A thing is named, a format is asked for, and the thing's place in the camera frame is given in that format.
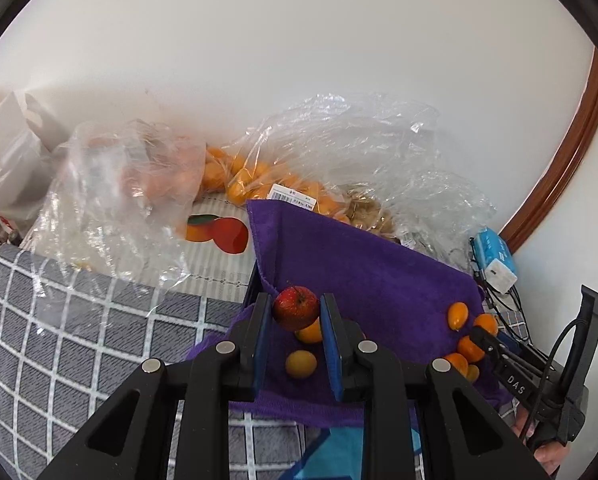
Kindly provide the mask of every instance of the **purple towel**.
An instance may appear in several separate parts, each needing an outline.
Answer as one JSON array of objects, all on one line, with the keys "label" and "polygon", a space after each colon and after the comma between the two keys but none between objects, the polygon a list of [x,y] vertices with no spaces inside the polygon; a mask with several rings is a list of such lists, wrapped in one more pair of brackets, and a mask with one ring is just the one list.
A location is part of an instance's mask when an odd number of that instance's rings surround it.
[{"label": "purple towel", "polygon": [[[307,286],[317,297],[332,292],[342,317],[359,323],[367,338],[402,359],[429,363],[456,351],[459,338],[483,313],[474,280],[428,256],[278,200],[251,200],[248,212],[265,292],[276,297],[288,285]],[[456,301],[470,310],[459,332],[446,322],[447,309]],[[270,337],[263,389],[255,403],[240,409],[319,428],[363,423],[359,407],[335,401],[320,344],[304,345],[276,323]],[[215,342],[204,341],[189,358]],[[294,380],[284,370],[285,358],[298,349],[317,356],[317,369],[305,380]],[[475,387],[498,408],[510,397],[488,364],[480,362]]]}]

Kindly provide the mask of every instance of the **bag of oranges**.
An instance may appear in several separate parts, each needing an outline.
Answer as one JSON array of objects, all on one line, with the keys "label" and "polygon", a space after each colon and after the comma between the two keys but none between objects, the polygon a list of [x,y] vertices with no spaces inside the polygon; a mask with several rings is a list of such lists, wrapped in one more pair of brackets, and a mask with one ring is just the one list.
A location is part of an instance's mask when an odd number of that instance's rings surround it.
[{"label": "bag of oranges", "polygon": [[202,187],[238,206],[293,202],[469,270],[468,236],[494,209],[437,168],[436,119],[434,108],[386,95],[317,95],[209,148]]}]

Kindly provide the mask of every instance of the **blue gripper pad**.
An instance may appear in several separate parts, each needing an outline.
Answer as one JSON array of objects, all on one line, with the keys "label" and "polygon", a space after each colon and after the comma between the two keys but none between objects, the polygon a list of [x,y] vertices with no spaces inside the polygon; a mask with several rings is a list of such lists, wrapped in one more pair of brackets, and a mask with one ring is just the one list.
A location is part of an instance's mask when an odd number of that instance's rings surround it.
[{"label": "blue gripper pad", "polygon": [[332,390],[335,399],[338,402],[341,402],[341,399],[343,398],[341,356],[339,354],[339,348],[337,347],[337,339],[335,337],[334,329],[332,328],[330,312],[323,296],[319,299],[319,303],[321,305],[319,322],[321,324],[321,335],[323,336],[323,352],[326,355],[330,389]]},{"label": "blue gripper pad", "polygon": [[263,384],[263,378],[266,375],[266,362],[268,361],[268,332],[270,330],[270,320],[272,319],[272,298],[269,296],[266,301],[266,309],[264,311],[263,319],[261,320],[261,329],[259,330],[259,338],[254,352],[253,365],[253,388],[255,395],[259,393],[259,389]]}]

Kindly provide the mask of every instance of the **barcode sticker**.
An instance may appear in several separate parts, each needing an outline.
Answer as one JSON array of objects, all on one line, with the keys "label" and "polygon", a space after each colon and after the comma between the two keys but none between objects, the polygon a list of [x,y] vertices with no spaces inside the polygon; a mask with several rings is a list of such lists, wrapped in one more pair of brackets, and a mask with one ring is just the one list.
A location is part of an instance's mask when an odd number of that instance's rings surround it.
[{"label": "barcode sticker", "polygon": [[281,200],[282,202],[288,202],[290,204],[303,207],[308,211],[312,211],[317,203],[313,197],[299,193],[297,190],[290,189],[289,187],[280,186],[279,184],[272,185],[267,198],[269,200]]}]

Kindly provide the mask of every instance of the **apple stem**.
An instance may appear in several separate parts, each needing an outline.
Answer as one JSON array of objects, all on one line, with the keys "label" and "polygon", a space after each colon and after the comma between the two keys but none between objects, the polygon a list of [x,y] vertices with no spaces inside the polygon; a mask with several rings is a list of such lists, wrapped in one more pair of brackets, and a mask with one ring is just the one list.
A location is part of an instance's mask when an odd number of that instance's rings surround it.
[{"label": "apple stem", "polygon": [[295,292],[297,293],[297,299],[299,300],[300,303],[303,303],[304,297],[303,297],[303,292],[301,292],[301,290],[299,290],[295,285],[291,285],[291,287],[295,290]]}]

